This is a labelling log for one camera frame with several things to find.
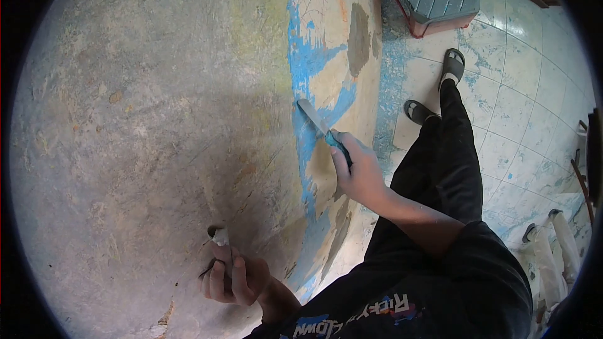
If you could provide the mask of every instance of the blue paint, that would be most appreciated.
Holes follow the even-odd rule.
[[[312,297],[312,292],[314,292],[316,281],[316,275],[313,275],[310,280],[308,280],[304,285],[301,286],[302,288],[306,289],[306,291],[300,297],[300,302],[302,303],[302,305],[310,301],[310,298]]]
[[[397,150],[393,145],[398,114],[411,94],[404,90],[406,80],[404,68],[411,53],[406,46],[405,36],[409,36],[400,7],[395,0],[382,0],[381,14],[388,19],[383,23],[381,77],[379,80],[379,104],[373,149],[377,154],[383,173],[393,168],[389,155]]]
[[[287,4],[290,21],[288,29],[289,50],[288,60],[291,71],[291,90],[293,92],[294,103],[292,110],[293,131],[296,137],[297,157],[300,168],[300,178],[302,186],[302,204],[305,209],[306,231],[301,244],[301,252],[296,260],[297,266],[294,272],[288,278],[288,284],[293,290],[299,290],[300,287],[306,287],[306,294],[302,297],[309,298],[312,295],[316,284],[315,274],[318,268],[315,265],[314,257],[323,244],[323,241],[329,232],[329,209],[319,213],[317,218],[316,199],[312,191],[316,188],[312,176],[306,176],[307,163],[312,157],[312,153],[318,140],[322,137],[317,129],[310,122],[305,114],[298,110],[297,100],[307,99],[316,107],[314,95],[310,92],[310,78],[324,69],[325,64],[333,59],[339,52],[346,50],[347,45],[341,44],[334,48],[327,48],[320,37],[315,37],[315,44],[311,44],[312,34],[302,38],[300,32],[300,14],[298,0],[289,0]],[[318,113],[325,119],[325,122],[332,126],[341,118],[341,116],[350,108],[356,99],[356,83],[351,81],[343,82],[339,97],[335,107],[332,109],[319,108]]]
[[[479,75],[478,74],[466,74],[465,75],[465,82],[467,83],[467,85],[469,86],[469,88],[471,89],[471,92],[473,92],[473,86],[475,85],[475,83],[478,82],[479,79]]]

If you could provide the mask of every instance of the white floor tile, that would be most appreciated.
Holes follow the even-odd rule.
[[[543,202],[548,203],[546,198],[531,191],[524,190],[522,197],[517,204],[515,204],[515,207],[508,210],[506,213],[521,222],[532,220],[534,217],[538,216],[539,207]]]
[[[584,55],[584,50],[580,44],[580,41],[576,39],[569,39],[569,55],[567,57],[568,61],[568,77],[572,79],[578,89],[584,92],[584,88],[587,85],[587,82],[590,80],[590,70],[589,64],[586,60],[586,56]]]
[[[568,79],[559,118],[571,128],[577,129],[578,121],[582,119],[585,110],[584,94],[573,81]]]
[[[486,138],[486,130],[481,129],[476,126],[472,126],[473,128],[473,142],[475,143],[475,152],[479,153],[479,150],[484,143],[484,139]]]
[[[521,187],[502,181],[484,208],[495,213],[506,214],[519,202],[524,191]]]
[[[559,116],[562,112],[563,95],[568,77],[547,58],[542,58],[540,82],[536,102]]]
[[[515,37],[507,36],[502,83],[532,100],[536,98],[542,55]]]
[[[405,151],[403,149],[391,151],[391,153],[389,154],[389,159],[391,160],[391,163],[394,165],[394,171],[396,171],[396,169],[398,168],[398,165],[400,165],[400,163],[404,159],[404,156],[406,156],[407,152],[408,151]]]
[[[524,138],[521,141],[523,146],[535,150],[539,154],[546,154],[551,139],[559,119],[555,114],[548,111],[538,102],[534,103],[532,115],[528,122]]]
[[[490,198],[492,198],[492,195],[500,184],[501,180],[487,175],[482,175],[482,186],[484,189],[484,206],[488,204]]]
[[[560,120],[557,121],[557,127],[545,157],[561,165],[563,169],[569,170],[572,167],[570,161],[575,157],[578,146],[579,138],[577,134]]]
[[[447,30],[427,37],[408,38],[406,51],[413,57],[424,57],[432,61],[441,62],[448,49],[458,48],[458,33],[456,29]]]
[[[541,154],[523,146],[519,147],[504,180],[519,187],[528,188],[543,159],[544,156]]]
[[[569,17],[561,6],[552,6],[543,9],[542,14],[548,16],[553,23],[560,26],[566,32],[568,32],[572,28],[572,24],[569,20]]]
[[[509,251],[511,253],[513,253],[513,255],[515,255],[515,257],[517,258],[518,256],[522,256],[523,254],[521,254],[522,252],[525,251],[526,245],[522,244],[522,238],[517,238],[516,239],[519,242],[513,242],[513,241],[508,241],[508,240],[503,240],[502,242],[505,244],[505,246],[507,246],[507,249],[509,249]]]
[[[500,84],[476,73],[465,71],[457,88],[471,124],[488,128]]]
[[[542,51],[540,7],[529,0],[505,0],[505,3],[507,7],[507,33],[514,35],[534,49]]]
[[[497,179],[503,179],[507,175],[507,170],[509,170],[518,148],[519,144],[488,132],[478,154],[481,172]]]
[[[544,159],[528,185],[528,190],[551,198],[561,191],[563,180],[566,177],[568,177],[568,171],[553,161]]]
[[[412,143],[417,140],[419,131],[421,126],[411,121],[403,112],[398,114],[393,139],[394,147],[409,150]]]
[[[559,25],[550,18],[542,19],[542,55],[561,68],[568,70],[569,36]]]
[[[465,56],[465,69],[500,82],[507,35],[479,21],[472,21],[459,32],[459,50]]]
[[[416,100],[430,110],[441,113],[438,83],[442,73],[442,64],[420,57],[413,57],[404,67],[406,80],[402,84],[402,102]],[[421,126],[411,121],[404,112],[398,114],[393,145],[408,150],[418,138]]]
[[[533,100],[502,85],[488,131],[519,143],[524,137],[533,105]]]
[[[507,29],[505,0],[479,0],[479,12],[475,17],[501,30]]]

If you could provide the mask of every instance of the right hand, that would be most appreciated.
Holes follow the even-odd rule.
[[[331,146],[330,152],[337,172],[337,184],[350,199],[375,211],[387,194],[377,155],[349,132],[336,130],[331,132],[350,153],[352,162],[351,167],[348,168],[343,152]]]
[[[216,261],[212,269],[199,277],[200,289],[207,299],[225,304],[252,305],[273,280],[268,264],[261,258],[249,259],[232,247],[232,278],[225,274],[223,252],[210,241]]]

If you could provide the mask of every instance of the slide sandal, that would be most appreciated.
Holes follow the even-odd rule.
[[[463,63],[456,60],[456,56],[461,57],[461,59],[463,60]],[[461,53],[457,49],[446,50],[446,54],[444,55],[444,68],[442,70],[442,78],[441,79],[444,78],[445,74],[451,73],[456,77],[456,79],[461,81],[461,78],[463,77],[464,72],[465,72],[465,57],[464,57],[463,53]]]
[[[404,114],[414,123],[422,126],[429,116],[438,116],[433,111],[427,109],[425,105],[415,100],[404,102]]]

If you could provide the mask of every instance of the putty knife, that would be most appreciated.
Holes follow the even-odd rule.
[[[343,152],[345,160],[347,161],[347,167],[351,167],[350,153],[347,151],[347,149],[345,149],[343,144],[341,144],[333,137],[333,133],[331,133],[331,130],[324,122],[322,117],[320,117],[318,112],[314,109],[310,101],[306,99],[299,99],[297,101],[297,105],[300,107],[300,109],[302,109],[304,113],[306,113],[307,117],[310,118],[310,120],[314,122],[316,127],[318,127],[318,129],[324,134],[324,141],[326,141],[329,146],[337,147]]]

